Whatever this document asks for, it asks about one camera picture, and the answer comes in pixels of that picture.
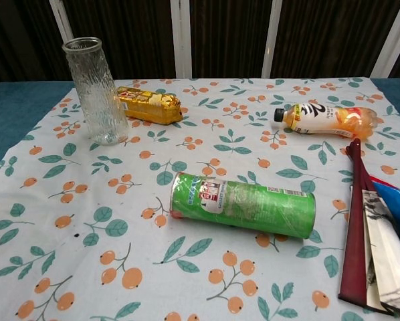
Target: white stripe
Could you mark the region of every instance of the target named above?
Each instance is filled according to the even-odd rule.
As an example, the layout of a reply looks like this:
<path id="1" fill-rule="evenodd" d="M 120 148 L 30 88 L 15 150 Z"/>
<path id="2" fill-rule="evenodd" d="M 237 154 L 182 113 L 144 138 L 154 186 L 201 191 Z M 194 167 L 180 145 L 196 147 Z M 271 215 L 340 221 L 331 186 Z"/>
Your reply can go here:
<path id="1" fill-rule="evenodd" d="M 191 26 L 189 0 L 171 0 L 173 50 L 177 78 L 191 78 Z"/>
<path id="2" fill-rule="evenodd" d="M 66 15 L 65 5 L 62 0 L 49 0 L 52 7 L 54 19 L 59 28 L 60 35 L 64 43 L 74 38 L 68 16 Z"/>
<path id="3" fill-rule="evenodd" d="M 371 78 L 387 78 L 391 73 L 393 66 L 400 54 L 400 9 L 393 22 L 392 28 L 387 35 L 387 39 L 377 61 L 373 71 L 371 72 Z"/>
<path id="4" fill-rule="evenodd" d="M 281 9 L 282 0 L 273 0 L 272 10 L 270 12 L 270 22 L 268 23 L 266 51 L 264 52 L 264 62 L 262 63 L 261 78 L 270 78 L 273 64 L 274 47 L 278 35 Z"/>

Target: juice bottle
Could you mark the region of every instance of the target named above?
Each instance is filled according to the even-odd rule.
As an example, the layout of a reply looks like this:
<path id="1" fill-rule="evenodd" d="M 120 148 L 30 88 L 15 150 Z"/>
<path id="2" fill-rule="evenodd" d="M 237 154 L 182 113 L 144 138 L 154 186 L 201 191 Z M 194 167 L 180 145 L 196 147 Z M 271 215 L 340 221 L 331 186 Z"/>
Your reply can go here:
<path id="1" fill-rule="evenodd" d="M 275 122 L 285 122 L 300 134 L 337 134 L 366 139 L 377 127 L 377 113 L 363 107 L 341 108 L 319 104 L 295 104 L 289 110 L 277 108 Z"/>

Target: gold wrapped snack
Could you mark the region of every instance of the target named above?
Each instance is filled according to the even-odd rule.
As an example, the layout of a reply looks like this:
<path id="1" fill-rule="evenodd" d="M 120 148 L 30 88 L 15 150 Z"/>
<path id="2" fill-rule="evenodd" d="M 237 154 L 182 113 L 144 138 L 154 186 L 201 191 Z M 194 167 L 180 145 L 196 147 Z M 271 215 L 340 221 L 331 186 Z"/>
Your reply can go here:
<path id="1" fill-rule="evenodd" d="M 181 102 L 172 95 L 129 87 L 118 87 L 126 116 L 168 125 L 182 120 Z"/>

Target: tablecloth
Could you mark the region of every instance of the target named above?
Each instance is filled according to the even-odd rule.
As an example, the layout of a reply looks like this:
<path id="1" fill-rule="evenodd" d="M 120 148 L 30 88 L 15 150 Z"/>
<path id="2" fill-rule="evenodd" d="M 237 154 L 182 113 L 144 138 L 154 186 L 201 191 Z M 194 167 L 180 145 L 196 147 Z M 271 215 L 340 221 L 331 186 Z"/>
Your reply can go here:
<path id="1" fill-rule="evenodd" d="M 390 320 L 337 299 L 351 162 L 339 136 L 272 122 L 296 102 L 366 106 L 376 177 L 400 187 L 400 116 L 366 78 L 121 80 L 184 119 L 88 138 L 71 90 L 0 162 L 0 320 Z M 176 172 L 316 195 L 309 239 L 169 215 Z"/>

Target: glass vase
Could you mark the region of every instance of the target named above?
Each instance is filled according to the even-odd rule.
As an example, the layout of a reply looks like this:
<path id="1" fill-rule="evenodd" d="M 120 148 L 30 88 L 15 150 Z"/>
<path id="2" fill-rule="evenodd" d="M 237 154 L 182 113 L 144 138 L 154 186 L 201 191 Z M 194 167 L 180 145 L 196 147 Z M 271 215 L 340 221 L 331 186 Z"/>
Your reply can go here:
<path id="1" fill-rule="evenodd" d="M 101 145 L 127 139 L 128 122 L 118 99 L 114 80 L 96 37 L 71 39 L 66 53 L 90 138 Z"/>

